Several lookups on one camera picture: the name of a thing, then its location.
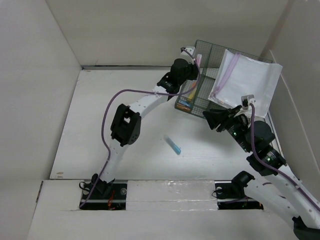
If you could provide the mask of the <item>blue capped highlighter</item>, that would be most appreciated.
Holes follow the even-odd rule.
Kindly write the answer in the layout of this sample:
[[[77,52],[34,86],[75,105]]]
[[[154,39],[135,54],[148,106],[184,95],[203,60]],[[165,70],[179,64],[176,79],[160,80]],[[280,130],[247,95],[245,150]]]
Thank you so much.
[[[183,101],[183,100],[179,100],[178,104],[183,105],[183,106],[187,106],[187,107],[191,107],[192,105],[189,102]]]

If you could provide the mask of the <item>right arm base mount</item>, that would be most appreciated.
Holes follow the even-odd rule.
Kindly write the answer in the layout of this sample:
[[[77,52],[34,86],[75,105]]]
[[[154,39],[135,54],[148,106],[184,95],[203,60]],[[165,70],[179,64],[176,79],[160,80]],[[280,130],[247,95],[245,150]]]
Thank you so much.
[[[218,210],[263,210],[258,201],[245,195],[245,187],[255,177],[241,171],[232,180],[215,180],[211,196],[217,200]]]

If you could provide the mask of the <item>pink purple highlighter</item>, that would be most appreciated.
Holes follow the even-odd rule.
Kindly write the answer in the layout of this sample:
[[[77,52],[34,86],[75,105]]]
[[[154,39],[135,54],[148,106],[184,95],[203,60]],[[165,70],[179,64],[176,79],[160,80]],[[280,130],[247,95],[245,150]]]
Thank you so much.
[[[196,56],[196,62],[197,65],[200,67],[201,66],[201,61],[202,61],[202,55],[201,54],[197,54]]]

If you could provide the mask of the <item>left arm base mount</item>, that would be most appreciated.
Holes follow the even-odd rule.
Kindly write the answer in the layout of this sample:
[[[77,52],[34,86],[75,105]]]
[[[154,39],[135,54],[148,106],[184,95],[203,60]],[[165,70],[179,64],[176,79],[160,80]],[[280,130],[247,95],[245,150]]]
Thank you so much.
[[[81,181],[79,188],[82,190],[82,195],[79,203],[80,210],[105,210],[105,211],[122,211],[126,209],[128,182],[115,181],[107,183],[106,181],[98,180],[92,194],[88,198],[90,191],[98,179],[98,174],[95,173],[90,182]]]

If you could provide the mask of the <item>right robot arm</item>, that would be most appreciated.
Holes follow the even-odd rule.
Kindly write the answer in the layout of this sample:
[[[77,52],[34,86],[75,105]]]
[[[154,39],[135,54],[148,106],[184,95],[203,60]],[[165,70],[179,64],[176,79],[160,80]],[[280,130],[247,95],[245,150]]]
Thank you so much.
[[[211,130],[227,131],[249,156],[249,165],[266,179],[259,182],[252,174],[241,171],[231,181],[215,183],[212,196],[220,205],[238,205],[253,199],[272,210],[292,229],[299,240],[320,238],[320,202],[306,190],[293,174],[286,160],[271,146],[276,138],[264,121],[240,113],[239,105],[229,109],[203,112]]]

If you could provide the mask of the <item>yellow highlighter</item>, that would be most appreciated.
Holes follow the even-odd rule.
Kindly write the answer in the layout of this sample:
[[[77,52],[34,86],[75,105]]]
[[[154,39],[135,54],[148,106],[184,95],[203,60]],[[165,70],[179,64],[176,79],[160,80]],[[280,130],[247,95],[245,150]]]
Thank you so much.
[[[197,91],[196,89],[193,89],[192,92],[189,94],[187,98],[189,102],[192,101],[193,98],[195,97],[196,91]]]

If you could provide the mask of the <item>clear purple zipper pouch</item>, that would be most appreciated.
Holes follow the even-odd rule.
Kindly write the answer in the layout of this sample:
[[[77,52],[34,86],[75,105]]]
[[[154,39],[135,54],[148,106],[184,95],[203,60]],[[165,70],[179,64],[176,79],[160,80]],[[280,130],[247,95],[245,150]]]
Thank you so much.
[[[241,97],[253,95],[255,116],[265,118],[282,69],[278,63],[261,62],[226,49],[208,100],[234,108],[242,103]]]

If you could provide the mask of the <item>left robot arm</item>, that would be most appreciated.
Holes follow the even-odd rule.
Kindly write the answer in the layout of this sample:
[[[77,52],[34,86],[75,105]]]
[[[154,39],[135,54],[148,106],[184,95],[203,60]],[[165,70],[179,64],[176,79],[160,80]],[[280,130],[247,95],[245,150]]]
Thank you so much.
[[[135,143],[140,136],[143,118],[172,97],[189,93],[189,90],[180,92],[181,85],[187,80],[198,81],[200,74],[199,61],[196,58],[192,57],[190,60],[178,58],[173,62],[170,71],[160,79],[153,90],[123,89],[111,98],[105,109],[101,125],[101,140],[107,149],[107,160],[100,173],[92,178],[94,192],[98,197],[104,199],[111,194],[116,169],[128,146]],[[144,96],[134,103],[120,104],[117,107],[110,126],[111,134],[108,144],[105,139],[107,114],[115,98],[125,92],[141,93]]]

